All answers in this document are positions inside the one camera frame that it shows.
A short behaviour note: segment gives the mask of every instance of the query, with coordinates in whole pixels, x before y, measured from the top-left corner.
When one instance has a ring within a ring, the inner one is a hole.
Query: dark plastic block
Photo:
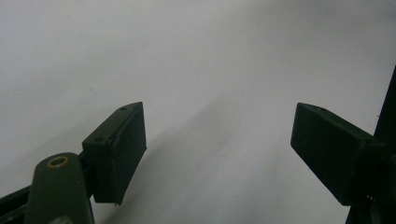
[[[297,104],[291,146],[343,205],[363,205],[375,194],[385,144],[334,113]]]
[[[95,170],[97,203],[121,204],[134,171],[146,151],[143,104],[117,109],[83,142],[88,165]]]
[[[78,155],[61,153],[37,165],[24,223],[93,224]]]

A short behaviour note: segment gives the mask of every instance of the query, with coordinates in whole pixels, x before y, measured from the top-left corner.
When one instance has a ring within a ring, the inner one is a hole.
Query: white surface
[[[0,196],[143,101],[148,150],[97,223],[344,223],[294,109],[373,133],[395,37],[393,1],[1,1]]]

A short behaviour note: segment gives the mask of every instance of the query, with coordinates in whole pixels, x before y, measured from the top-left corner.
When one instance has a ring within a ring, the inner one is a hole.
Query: screw hole
[[[47,163],[49,168],[59,168],[66,165],[69,162],[69,158],[66,156],[55,157]]]

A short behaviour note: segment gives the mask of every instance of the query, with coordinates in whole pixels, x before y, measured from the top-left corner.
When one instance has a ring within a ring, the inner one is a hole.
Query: white backdrop
[[[385,0],[3,0],[0,197],[143,101],[148,150],[97,223],[344,223],[290,147],[295,106],[373,133],[395,37]]]

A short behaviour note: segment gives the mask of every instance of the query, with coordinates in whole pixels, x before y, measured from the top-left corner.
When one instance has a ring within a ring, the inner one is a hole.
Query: black mechanical arm
[[[90,198],[121,204],[146,151],[143,104],[117,109],[82,142],[83,151],[44,159],[32,186],[0,199],[0,224],[92,224]]]
[[[374,136],[324,108],[297,104],[291,146],[350,205],[346,224],[396,223],[396,68]]]

